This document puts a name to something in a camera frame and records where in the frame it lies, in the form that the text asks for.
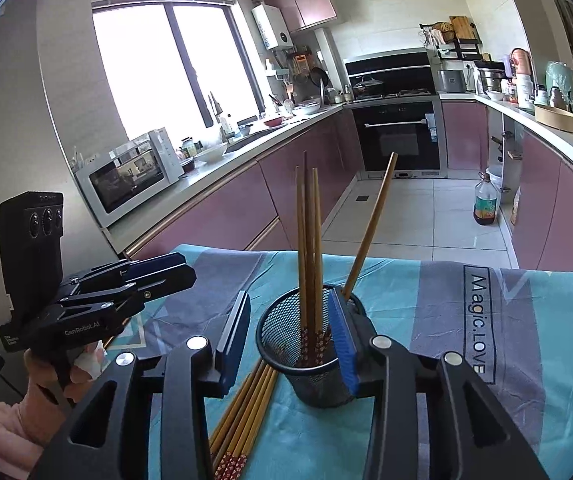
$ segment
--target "microwave oven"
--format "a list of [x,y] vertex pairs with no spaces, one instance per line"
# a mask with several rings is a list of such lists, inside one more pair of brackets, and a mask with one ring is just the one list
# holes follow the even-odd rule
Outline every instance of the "microwave oven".
[[152,130],[76,171],[82,194],[108,227],[184,173],[165,128]]

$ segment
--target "oven handle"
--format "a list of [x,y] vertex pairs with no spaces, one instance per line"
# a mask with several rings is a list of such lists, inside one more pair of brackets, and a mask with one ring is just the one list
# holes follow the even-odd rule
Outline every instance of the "oven handle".
[[422,119],[421,121],[405,121],[403,123],[382,123],[382,124],[364,123],[364,126],[366,126],[367,128],[376,128],[377,126],[398,126],[399,124],[426,124],[426,119]]

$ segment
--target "water heater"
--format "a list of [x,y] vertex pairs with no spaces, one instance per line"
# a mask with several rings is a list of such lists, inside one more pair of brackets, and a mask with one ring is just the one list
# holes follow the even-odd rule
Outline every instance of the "water heater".
[[260,4],[253,9],[253,17],[258,24],[266,48],[282,50],[293,47],[291,35],[288,33],[280,9]]

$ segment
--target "mesh pencil holder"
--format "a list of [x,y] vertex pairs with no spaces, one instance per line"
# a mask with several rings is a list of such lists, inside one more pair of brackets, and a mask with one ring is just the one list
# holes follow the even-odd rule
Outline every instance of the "mesh pencil holder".
[[[298,288],[275,300],[262,314],[256,330],[256,344],[264,361],[284,374],[295,395],[314,408],[334,408],[353,400],[342,380],[330,331],[328,302],[331,289],[333,285],[324,285],[323,336],[317,341],[314,365],[303,358]],[[364,306],[354,294],[348,304],[365,316]]]

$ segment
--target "white countertop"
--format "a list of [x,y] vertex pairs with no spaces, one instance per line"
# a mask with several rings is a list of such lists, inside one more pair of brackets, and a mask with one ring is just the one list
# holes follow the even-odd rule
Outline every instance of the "white countertop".
[[146,234],[178,207],[188,202],[188,200],[211,184],[214,184],[279,142],[298,134],[340,110],[342,110],[342,105],[329,106],[306,120],[287,124],[266,136],[253,140],[236,152],[226,153],[224,158],[212,164],[196,161],[196,168],[193,171],[190,171],[175,184],[160,191],[111,225],[105,231],[108,240],[116,252],[124,251],[135,240]]
[[492,101],[487,97],[473,93],[440,94],[440,99],[444,101],[477,101],[484,103],[491,108],[495,108],[495,110],[511,117],[512,120],[523,124],[526,128],[560,152],[564,158],[573,165],[573,134],[556,130],[555,128],[538,123],[533,114],[520,110],[516,105],[512,105],[511,103],[504,101]]

